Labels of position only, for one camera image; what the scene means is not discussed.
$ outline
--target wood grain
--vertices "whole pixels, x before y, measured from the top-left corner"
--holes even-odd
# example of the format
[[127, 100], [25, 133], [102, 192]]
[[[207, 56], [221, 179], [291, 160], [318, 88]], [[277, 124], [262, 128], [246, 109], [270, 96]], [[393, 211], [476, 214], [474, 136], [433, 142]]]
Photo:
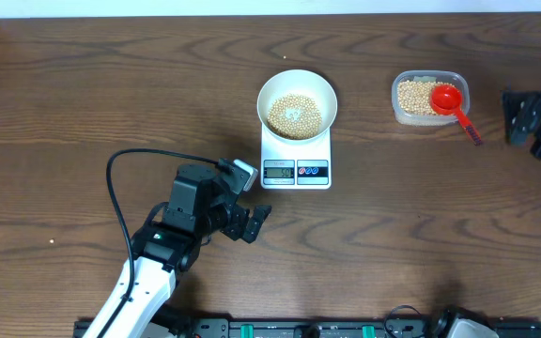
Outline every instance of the wood grain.
[[[0, 21], [0, 337], [68, 337], [126, 253], [104, 168], [150, 146], [259, 165], [259, 88], [338, 92], [333, 186], [271, 192], [255, 244], [217, 235], [171, 304], [234, 317], [370, 317], [455, 302], [541, 319], [541, 161], [503, 140], [500, 90], [541, 89], [541, 14]], [[407, 69], [462, 74], [486, 143], [394, 119]], [[131, 231], [182, 161], [121, 158]]]

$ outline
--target plastic container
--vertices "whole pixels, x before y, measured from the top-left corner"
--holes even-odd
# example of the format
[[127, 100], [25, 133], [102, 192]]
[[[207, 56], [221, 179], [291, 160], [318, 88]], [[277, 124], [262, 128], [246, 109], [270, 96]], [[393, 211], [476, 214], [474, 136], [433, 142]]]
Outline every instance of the plastic container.
[[436, 78], [437, 82], [444, 82], [453, 85], [463, 95], [462, 111], [465, 115], [471, 109], [471, 98], [469, 97], [469, 85], [465, 79], [451, 71], [442, 70], [409, 70], [398, 75], [392, 84], [392, 105], [394, 106], [395, 119], [406, 125], [412, 126], [446, 126], [457, 122], [454, 115], [416, 115], [407, 113], [398, 103], [398, 84], [411, 80], [422, 81], [421, 77], [429, 76]]
[[[269, 127], [268, 117], [272, 104], [287, 94], [304, 95], [315, 101], [322, 118], [316, 136], [305, 140], [291, 140], [277, 135]], [[276, 74], [262, 86], [260, 94], [258, 94], [257, 109], [262, 128], [267, 129], [281, 142], [303, 145], [315, 141], [329, 130], [337, 116], [337, 96], [327, 80], [320, 75], [308, 70], [286, 70]]]

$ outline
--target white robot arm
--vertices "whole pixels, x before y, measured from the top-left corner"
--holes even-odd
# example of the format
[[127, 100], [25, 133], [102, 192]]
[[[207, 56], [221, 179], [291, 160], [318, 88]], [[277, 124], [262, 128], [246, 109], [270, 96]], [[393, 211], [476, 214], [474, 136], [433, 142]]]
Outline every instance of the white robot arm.
[[[213, 163], [219, 170], [204, 165], [183, 164], [177, 169], [170, 201], [158, 204], [144, 225], [129, 238], [122, 213], [112, 188], [111, 169], [122, 154], [146, 152]], [[170, 299], [182, 273], [189, 270], [199, 255], [202, 238], [220, 231], [233, 240], [255, 241], [271, 206], [250, 210], [237, 204], [242, 192], [252, 187], [257, 170], [243, 161], [218, 162], [156, 149], [127, 149], [108, 161], [108, 190], [122, 227], [129, 259], [124, 264], [112, 294], [105, 302], [85, 338], [138, 338], [152, 316]], [[153, 219], [162, 211], [162, 221]]]

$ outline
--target digital kitchen scale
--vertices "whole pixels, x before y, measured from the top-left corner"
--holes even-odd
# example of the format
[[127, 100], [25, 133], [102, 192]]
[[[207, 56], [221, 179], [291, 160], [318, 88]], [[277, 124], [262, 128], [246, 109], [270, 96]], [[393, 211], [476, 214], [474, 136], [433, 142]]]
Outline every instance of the digital kitchen scale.
[[[322, 122], [319, 133], [306, 140], [290, 140], [268, 124], [273, 103], [287, 94], [315, 101]], [[258, 95], [262, 122], [260, 184], [265, 189], [329, 189], [332, 185], [330, 126], [337, 115], [337, 97], [331, 85], [308, 70], [288, 70], [268, 80]]]

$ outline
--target black cable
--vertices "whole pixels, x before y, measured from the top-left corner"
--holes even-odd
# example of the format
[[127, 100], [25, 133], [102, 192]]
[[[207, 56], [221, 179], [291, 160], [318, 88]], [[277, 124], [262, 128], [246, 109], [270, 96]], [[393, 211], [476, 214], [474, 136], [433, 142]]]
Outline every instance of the black cable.
[[[120, 155], [129, 154], [129, 153], [161, 154], [161, 155], [174, 156], [174, 157], [187, 159], [187, 160], [203, 161], [203, 162], [206, 162], [206, 163], [218, 165], [217, 161], [202, 158], [202, 157], [198, 157], [198, 156], [181, 154], [181, 153], [177, 153], [177, 152], [173, 152], [173, 151], [166, 151], [166, 150], [159, 150], [159, 149], [148, 149], [148, 148], [132, 148], [132, 149], [120, 150], [120, 151], [116, 152], [114, 155], [112, 155], [110, 157], [110, 160], [108, 160], [108, 165], [107, 165], [107, 167], [105, 169], [105, 180], [106, 180], [106, 183], [108, 184], [108, 192], [110, 193], [110, 199], [112, 200], [112, 205], [114, 206], [114, 211], [116, 212], [116, 216], [118, 217], [118, 222], [120, 223], [120, 228], [122, 229], [122, 234], [124, 235], [124, 240], [125, 240], [125, 242], [127, 244], [127, 251], [129, 252], [129, 262], [130, 262], [129, 263], [129, 284], [127, 285], [127, 291], [124, 293], [124, 295], [120, 299], [120, 303], [118, 304], [118, 306], [116, 307], [116, 309], [114, 310], [114, 312], [112, 313], [112, 315], [110, 316], [108, 321], [105, 323], [103, 328], [101, 328], [101, 331], [100, 331], [100, 334], [98, 335], [98, 338], [103, 337], [105, 332], [108, 331], [108, 329], [110, 328], [110, 326], [114, 322], [114, 319], [116, 319], [116, 317], [118, 316], [118, 314], [122, 310], [122, 307], [124, 306], [124, 304], [128, 300], [131, 300], [132, 287], [133, 287], [134, 281], [135, 281], [135, 265], [134, 265], [134, 262], [133, 262], [133, 259], [132, 259], [131, 236], [129, 235], [129, 229], [127, 229], [127, 224], [124, 222], [124, 217], [122, 216], [122, 212], [120, 211], [120, 206], [118, 205], [118, 201], [116, 200], [116, 194], [114, 193], [114, 187], [112, 186], [112, 164], [114, 163], [114, 160]], [[151, 216], [151, 219], [153, 220], [153, 218], [156, 216], [158, 211], [160, 211], [158, 209], [152, 216], [152, 213], [154, 212], [154, 209], [156, 207], [154, 207], [149, 212], [149, 215], [147, 216], [148, 219]]]
[[151, 222], [154, 220], [156, 215], [158, 215], [158, 212], [160, 212], [160, 210], [166, 207], [168, 207], [168, 202], [161, 202], [157, 204], [155, 207], [153, 207], [151, 211], [147, 214], [147, 218], [146, 218], [146, 221], [143, 222], [143, 226], [151, 224]]
[[[417, 313], [417, 315], [421, 315], [420, 312], [417, 311], [417, 309], [413, 308], [412, 306], [410, 305], [400, 305], [400, 306], [396, 306], [392, 309], [392, 311], [390, 311], [390, 313], [385, 317], [385, 319], [383, 319], [383, 329], [387, 332], [387, 334], [392, 337], [392, 338], [397, 338], [393, 333], [393, 329], [388, 329], [387, 327], [387, 320], [390, 319], [390, 317], [392, 315], [394, 315], [394, 313], [402, 310], [402, 309], [410, 309], [412, 311], [414, 311], [415, 313]], [[421, 333], [421, 335], [418, 335], [416, 337], [412, 337], [412, 338], [422, 338], [422, 337], [425, 337], [425, 327], [423, 327], [423, 333]]]
[[202, 246], [207, 246], [212, 242], [212, 220], [207, 218], [206, 223], [208, 224], [208, 239], [206, 240], [206, 243], [202, 244]]

